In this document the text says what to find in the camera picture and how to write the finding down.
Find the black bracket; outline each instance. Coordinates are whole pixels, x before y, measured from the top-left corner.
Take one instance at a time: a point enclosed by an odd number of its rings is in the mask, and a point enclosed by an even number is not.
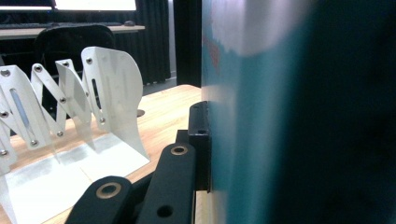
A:
[[[207,102],[190,108],[189,129],[163,149],[153,174],[131,182],[108,176],[92,183],[72,209],[71,223],[194,223],[195,191],[210,191]]]

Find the black chair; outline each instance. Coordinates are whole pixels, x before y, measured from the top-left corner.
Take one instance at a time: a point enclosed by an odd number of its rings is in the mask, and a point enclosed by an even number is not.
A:
[[[80,54],[87,47],[115,48],[114,35],[104,25],[55,26],[42,31],[35,39],[35,61],[50,74],[58,74],[55,61],[73,60],[76,71],[82,71]]]

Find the wooden tabletop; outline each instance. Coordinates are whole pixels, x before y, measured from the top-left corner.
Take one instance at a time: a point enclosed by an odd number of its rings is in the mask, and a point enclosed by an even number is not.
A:
[[[114,34],[126,34],[126,33],[134,33],[139,30],[144,30],[145,26],[108,26],[108,28]],[[33,28],[33,29],[9,29],[9,30],[1,30],[0,29],[0,40],[7,39],[29,39],[36,38],[38,34],[43,31],[44,28]]]
[[[137,119],[137,124],[150,162],[126,176],[131,182],[135,182],[155,170],[162,150],[167,145],[175,143],[177,130],[188,128],[190,106],[200,101],[201,89],[189,85],[177,86],[142,98],[139,109],[144,110],[146,113],[143,117]],[[92,123],[93,137],[105,134],[99,131],[95,124],[96,122]],[[73,129],[71,121],[66,124],[66,129]],[[18,136],[12,137],[11,143],[16,150],[19,150],[19,147],[24,145]],[[77,144],[83,144],[83,142],[71,144],[70,147],[75,147]],[[31,162],[42,160],[48,155],[35,155],[32,157],[32,155],[26,154],[30,160],[21,158],[21,154],[19,156],[19,161],[11,167],[12,170],[19,169]],[[70,210],[64,211],[45,223],[64,223]],[[0,223],[11,223],[2,206],[0,206]]]

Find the desk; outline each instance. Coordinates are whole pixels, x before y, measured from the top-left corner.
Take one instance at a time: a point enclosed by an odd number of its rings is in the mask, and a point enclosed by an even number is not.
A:
[[[108,28],[114,34],[126,34],[126,33],[134,33],[139,30],[144,30],[144,26],[108,26]],[[43,31],[44,28],[35,28],[35,29],[15,29],[15,30],[0,30],[0,40],[8,40],[8,39],[29,39],[36,38],[38,34]]]
[[[137,124],[143,145],[150,157],[150,162],[139,170],[126,176],[129,180],[135,182],[155,170],[163,148],[169,144],[175,143],[177,130],[188,128],[190,106],[200,101],[201,89],[188,85],[177,86],[165,91],[152,93],[142,98],[139,109],[143,109],[146,114],[137,119]],[[92,123],[94,137],[105,134],[98,131],[98,129],[94,127],[95,124],[96,122]],[[70,121],[66,124],[66,129],[72,128],[73,125]],[[14,146],[23,145],[23,142],[18,136],[12,137],[11,142]],[[12,168],[18,169],[23,165],[22,163],[18,163],[16,167]],[[69,213],[70,209],[45,223],[64,223]],[[1,206],[0,223],[10,223]]]

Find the screw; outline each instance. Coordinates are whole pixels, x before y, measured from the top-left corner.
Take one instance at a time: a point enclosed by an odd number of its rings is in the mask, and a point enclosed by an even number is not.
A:
[[[0,74],[3,77],[9,77],[9,75],[11,75],[11,73],[9,72],[9,70],[1,70]]]
[[[30,146],[36,147],[37,145],[38,145],[38,141],[37,140],[30,141]]]
[[[8,117],[8,112],[7,112],[7,111],[1,111],[1,112],[0,112],[0,117],[1,117],[2,119],[6,119],[6,118]]]
[[[37,71],[38,73],[43,71],[43,68],[41,66],[35,66],[35,71]]]
[[[8,151],[5,150],[5,149],[1,149],[1,150],[0,150],[0,156],[4,157],[4,156],[6,156],[6,155],[8,155]]]
[[[62,104],[66,103],[66,98],[62,97],[61,99],[59,99],[59,102],[61,102]]]

